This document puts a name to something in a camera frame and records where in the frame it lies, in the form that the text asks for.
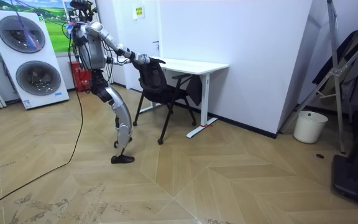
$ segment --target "desk top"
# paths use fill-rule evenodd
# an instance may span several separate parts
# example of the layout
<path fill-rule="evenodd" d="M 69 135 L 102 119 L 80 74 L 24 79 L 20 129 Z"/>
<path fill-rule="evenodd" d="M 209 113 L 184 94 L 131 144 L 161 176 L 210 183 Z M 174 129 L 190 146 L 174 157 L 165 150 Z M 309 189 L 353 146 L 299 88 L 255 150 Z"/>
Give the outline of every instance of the desk top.
<path fill-rule="evenodd" d="M 212 73 L 215 72 L 216 70 L 229 67 L 228 64 L 221 64 L 221 63 L 197 62 L 197 61 L 160 58 L 160 57 L 152 57 L 152 58 L 159 58 L 160 60 L 166 62 L 166 64 L 162 64 L 162 63 L 160 64 L 161 67 L 164 69 L 174 72 L 189 73 L 193 75 Z"/>

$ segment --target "chair backrest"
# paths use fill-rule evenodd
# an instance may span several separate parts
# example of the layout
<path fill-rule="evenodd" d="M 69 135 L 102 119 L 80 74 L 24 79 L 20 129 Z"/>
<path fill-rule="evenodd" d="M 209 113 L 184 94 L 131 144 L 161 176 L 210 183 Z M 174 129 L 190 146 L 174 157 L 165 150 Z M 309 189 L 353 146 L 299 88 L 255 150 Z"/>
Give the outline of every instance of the chair backrest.
<path fill-rule="evenodd" d="M 146 93 L 161 93 L 167 88 L 167 79 L 158 62 L 152 62 L 147 65 L 138 65 L 133 63 L 134 67 L 140 73 L 140 86 Z"/>

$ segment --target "black office chair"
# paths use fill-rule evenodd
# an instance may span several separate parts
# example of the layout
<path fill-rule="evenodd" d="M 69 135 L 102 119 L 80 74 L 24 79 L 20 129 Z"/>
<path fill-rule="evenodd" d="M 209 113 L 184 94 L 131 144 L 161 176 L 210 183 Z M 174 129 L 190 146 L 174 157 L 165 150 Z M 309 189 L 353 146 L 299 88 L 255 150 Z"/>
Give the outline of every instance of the black office chair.
<path fill-rule="evenodd" d="M 167 118 L 165 120 L 164 127 L 161 132 L 161 137 L 158 140 L 158 144 L 163 144 L 163 138 L 165 131 L 167 130 L 168 122 L 173 113 L 172 108 L 176 100 L 183 99 L 186 103 L 187 109 L 190 112 L 191 118 L 193 119 L 192 125 L 196 126 L 196 118 L 190 108 L 189 102 L 186 99 L 188 93 L 186 90 L 180 89 L 182 84 L 190 80 L 190 74 L 177 75 L 172 77 L 173 79 L 178 80 L 176 87 L 167 85 L 167 80 L 165 75 L 162 72 L 161 66 L 159 63 L 165 63 L 161 60 L 154 59 L 153 62 L 150 62 L 147 65 L 138 65 L 133 63 L 136 69 L 140 73 L 140 86 L 143 88 L 142 96 L 140 97 L 139 106 L 137 107 L 135 121 L 133 122 L 134 126 L 137 126 L 137 119 L 140 114 L 140 109 L 142 107 L 143 98 L 146 97 L 151 102 L 160 103 L 166 105 L 168 108 Z"/>

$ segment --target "white bucket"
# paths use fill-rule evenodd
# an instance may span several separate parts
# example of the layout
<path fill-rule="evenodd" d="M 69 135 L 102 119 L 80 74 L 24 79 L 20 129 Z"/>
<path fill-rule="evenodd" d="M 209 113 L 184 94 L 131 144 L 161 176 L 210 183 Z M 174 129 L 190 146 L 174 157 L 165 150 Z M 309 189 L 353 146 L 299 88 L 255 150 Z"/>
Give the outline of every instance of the white bucket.
<path fill-rule="evenodd" d="M 321 131 L 326 125 L 328 118 L 322 114 L 301 111 L 296 121 L 293 137 L 307 144 L 315 143 L 320 137 Z"/>

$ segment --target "door handle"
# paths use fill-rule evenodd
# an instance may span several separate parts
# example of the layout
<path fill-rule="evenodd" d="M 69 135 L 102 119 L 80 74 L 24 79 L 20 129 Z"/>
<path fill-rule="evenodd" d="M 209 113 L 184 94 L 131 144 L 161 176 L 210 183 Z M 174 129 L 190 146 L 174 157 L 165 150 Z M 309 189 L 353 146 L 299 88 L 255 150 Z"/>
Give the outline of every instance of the door handle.
<path fill-rule="evenodd" d="M 158 43 L 158 51 L 160 51 L 160 42 L 157 40 L 157 41 L 153 41 L 153 44 L 155 44 L 155 43 Z"/>

